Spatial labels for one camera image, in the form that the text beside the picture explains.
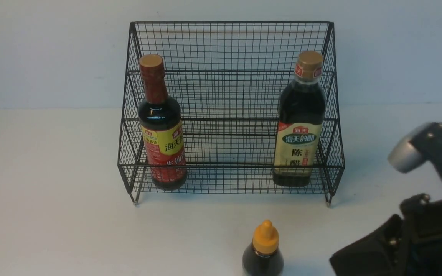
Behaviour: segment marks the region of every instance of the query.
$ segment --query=wire rack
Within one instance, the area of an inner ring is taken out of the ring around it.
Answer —
[[[279,95],[301,51],[323,54],[327,109],[310,184],[272,182]],[[137,106],[144,99],[138,59],[165,61],[168,94],[182,108],[188,178],[173,192],[324,194],[344,171],[334,25],[327,21],[150,21],[130,24],[118,167],[130,198],[164,192],[152,182]]]

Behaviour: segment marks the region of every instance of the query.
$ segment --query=yellow bottle cap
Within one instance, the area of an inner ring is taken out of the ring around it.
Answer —
[[[323,56],[319,52],[301,52],[294,73],[303,79],[312,80],[322,74]]]
[[[279,246],[279,233],[270,220],[264,220],[253,233],[252,240],[255,250],[262,254],[271,254]]]

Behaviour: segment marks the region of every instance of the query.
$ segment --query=vinegar bottle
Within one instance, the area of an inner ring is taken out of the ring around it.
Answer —
[[[145,99],[137,112],[147,160],[151,165],[165,166],[152,166],[151,177],[159,189],[173,191],[184,185],[187,177],[186,168],[167,167],[186,164],[180,105],[167,94],[161,56],[145,55],[139,65]]]
[[[325,115],[324,91],[319,85],[323,56],[306,51],[298,56],[293,81],[282,91],[272,178],[281,186],[302,187],[310,183],[318,139]]]

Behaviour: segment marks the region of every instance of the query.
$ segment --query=white wall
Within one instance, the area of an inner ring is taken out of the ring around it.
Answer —
[[[0,108],[119,107],[140,20],[329,20],[342,104],[442,102],[438,0],[0,0]]]

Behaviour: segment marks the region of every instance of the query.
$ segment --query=bottle cap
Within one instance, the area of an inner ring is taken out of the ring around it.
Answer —
[[[302,79],[312,80],[322,74],[323,56],[319,52],[301,52],[294,68],[294,74]]]
[[[253,233],[252,240],[255,250],[262,254],[272,254],[279,246],[279,233],[270,220],[264,220]]]
[[[139,59],[139,67],[143,79],[165,77],[165,68],[163,67],[163,58],[158,54],[147,54]]]

